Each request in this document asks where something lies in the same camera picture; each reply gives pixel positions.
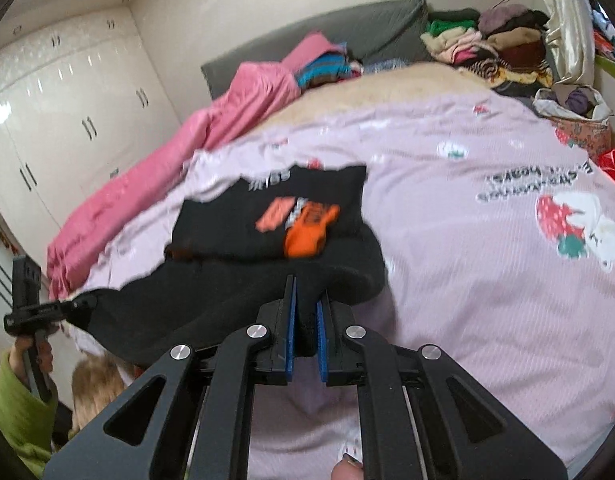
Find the green sleeve forearm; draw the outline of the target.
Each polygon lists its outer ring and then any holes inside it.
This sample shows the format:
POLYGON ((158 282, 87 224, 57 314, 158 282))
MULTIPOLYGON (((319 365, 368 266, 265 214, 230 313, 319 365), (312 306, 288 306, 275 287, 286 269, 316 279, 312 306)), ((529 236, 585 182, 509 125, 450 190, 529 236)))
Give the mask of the green sleeve forearm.
POLYGON ((49 379, 51 396, 39 400, 16 376, 10 351, 0 357, 0 431, 24 466, 42 478, 52 455, 52 433, 58 407, 58 390, 49 379))

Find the person's left hand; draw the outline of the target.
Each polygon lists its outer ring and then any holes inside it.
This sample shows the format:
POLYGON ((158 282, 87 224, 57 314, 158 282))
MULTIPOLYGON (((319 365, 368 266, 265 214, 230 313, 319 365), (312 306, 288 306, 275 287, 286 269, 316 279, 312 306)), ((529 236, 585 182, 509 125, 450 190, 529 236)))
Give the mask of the person's left hand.
POLYGON ((32 337, 16 337, 9 353, 9 364, 12 372, 21 382, 28 382, 24 356, 25 352, 32 347, 36 347, 39 352, 37 363, 40 370, 44 373, 51 373, 53 371, 52 347, 47 339, 35 344, 32 337))

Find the person's right hand thumb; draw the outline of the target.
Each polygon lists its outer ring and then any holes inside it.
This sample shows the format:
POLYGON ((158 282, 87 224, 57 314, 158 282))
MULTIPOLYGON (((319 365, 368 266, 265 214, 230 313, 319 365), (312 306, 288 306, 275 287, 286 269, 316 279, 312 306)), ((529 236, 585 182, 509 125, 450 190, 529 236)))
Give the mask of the person's right hand thumb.
POLYGON ((344 453, 341 460, 333 467, 331 480, 364 480, 364 466, 352 455, 344 453))

